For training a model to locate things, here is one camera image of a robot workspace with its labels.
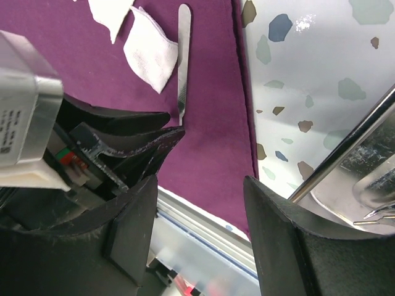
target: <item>white napkin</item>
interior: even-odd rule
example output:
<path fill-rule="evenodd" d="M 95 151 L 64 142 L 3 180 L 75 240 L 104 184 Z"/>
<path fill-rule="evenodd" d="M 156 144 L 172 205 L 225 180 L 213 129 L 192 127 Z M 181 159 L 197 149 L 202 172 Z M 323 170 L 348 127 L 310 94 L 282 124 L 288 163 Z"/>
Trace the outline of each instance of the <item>white napkin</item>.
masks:
<path fill-rule="evenodd" d="M 135 22 L 123 51 L 130 68 L 160 94 L 177 62 L 177 43 L 166 38 L 143 8 L 131 7 L 131 11 Z"/>
<path fill-rule="evenodd" d="M 93 19 L 110 30 L 115 43 L 119 29 L 135 0 L 88 0 Z"/>

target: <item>silver knife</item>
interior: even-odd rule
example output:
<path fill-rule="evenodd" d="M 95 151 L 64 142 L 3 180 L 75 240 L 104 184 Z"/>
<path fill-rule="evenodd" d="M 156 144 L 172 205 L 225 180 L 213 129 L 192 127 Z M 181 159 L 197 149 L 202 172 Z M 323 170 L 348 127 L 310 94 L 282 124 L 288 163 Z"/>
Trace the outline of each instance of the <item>silver knife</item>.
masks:
<path fill-rule="evenodd" d="M 178 8 L 178 98 L 180 125 L 183 125 L 186 104 L 186 82 L 188 79 L 189 42 L 191 37 L 191 10 L 188 5 Z"/>

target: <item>purple cloth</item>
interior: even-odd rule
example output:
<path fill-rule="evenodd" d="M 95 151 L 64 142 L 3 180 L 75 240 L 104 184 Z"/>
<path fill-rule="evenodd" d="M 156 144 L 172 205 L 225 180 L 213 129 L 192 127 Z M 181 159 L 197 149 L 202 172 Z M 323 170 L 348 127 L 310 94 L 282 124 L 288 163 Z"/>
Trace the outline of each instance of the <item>purple cloth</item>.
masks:
<path fill-rule="evenodd" d="M 137 0 L 135 6 L 177 41 L 178 6 L 184 2 Z M 187 3 L 193 28 L 186 135 L 166 159 L 159 184 L 247 232 L 243 178 L 254 175 L 254 165 L 241 75 L 245 61 L 240 66 L 235 36 L 241 33 L 240 8 L 235 5 L 233 11 L 231 0 Z M 0 11 L 0 29 L 26 36 L 59 72 L 71 96 L 105 107 L 168 111 L 177 124 L 175 71 L 159 95 L 128 66 L 123 45 L 132 13 L 111 45 L 109 31 L 93 20 L 86 0 L 2 1 Z M 238 15 L 236 28 L 232 13 Z"/>

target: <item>maroon tablecloth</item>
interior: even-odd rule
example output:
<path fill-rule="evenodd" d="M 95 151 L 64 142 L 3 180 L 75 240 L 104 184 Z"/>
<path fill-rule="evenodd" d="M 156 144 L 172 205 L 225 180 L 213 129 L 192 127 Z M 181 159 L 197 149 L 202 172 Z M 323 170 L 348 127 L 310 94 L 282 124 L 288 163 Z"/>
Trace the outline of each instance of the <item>maroon tablecloth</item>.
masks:
<path fill-rule="evenodd" d="M 177 41 L 178 6 L 193 11 L 185 116 L 186 135 L 159 173 L 159 184 L 243 231 L 247 221 L 243 178 L 253 175 L 250 129 L 234 26 L 232 0 L 137 0 Z M 175 72 L 162 94 L 129 68 L 123 45 L 130 13 L 114 45 L 86 0 L 0 2 L 0 30 L 26 36 L 59 72 L 65 92 L 94 105 L 168 111 L 177 123 Z"/>

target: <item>blue strip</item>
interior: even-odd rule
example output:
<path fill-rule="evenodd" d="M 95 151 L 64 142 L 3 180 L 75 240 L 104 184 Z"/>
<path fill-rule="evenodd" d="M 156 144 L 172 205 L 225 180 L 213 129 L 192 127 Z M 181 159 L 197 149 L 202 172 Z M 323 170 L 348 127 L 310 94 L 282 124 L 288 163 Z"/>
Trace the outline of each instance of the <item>blue strip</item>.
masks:
<path fill-rule="evenodd" d="M 232 263 L 233 265 L 237 266 L 238 268 L 240 268 L 241 270 L 243 270 L 245 273 L 247 273 L 248 275 L 250 275 L 251 277 L 253 277 L 254 279 L 256 279 L 258 281 L 258 275 L 256 273 L 253 273 L 251 270 L 245 268 L 243 265 L 241 265 L 240 263 L 238 263 L 237 261 L 234 261 L 234 259 L 230 258 L 228 255 L 224 254 L 223 252 L 217 250 L 216 248 L 214 248 L 211 244 L 209 244 L 208 242 L 204 241 L 203 239 L 201 239 L 200 237 L 198 237 L 197 235 L 195 235 L 195 233 L 189 231 L 186 227 L 182 226 L 180 223 L 178 223 L 177 221 L 175 221 L 173 218 L 171 218 L 170 216 L 168 216 L 168 214 L 164 213 L 164 212 L 159 212 L 158 213 L 159 216 L 163 217 L 164 219 L 166 219 L 167 221 L 171 222 L 173 225 L 175 225 L 176 227 L 180 228 L 182 231 L 188 233 L 190 236 L 192 236 L 193 238 L 195 238 L 196 240 L 198 240 L 199 242 L 201 242 L 202 244 L 204 244 L 206 247 L 208 247 L 209 249 L 211 249 L 213 252 L 217 253 L 218 255 L 220 255 L 222 258 L 228 260 L 230 263 Z"/>

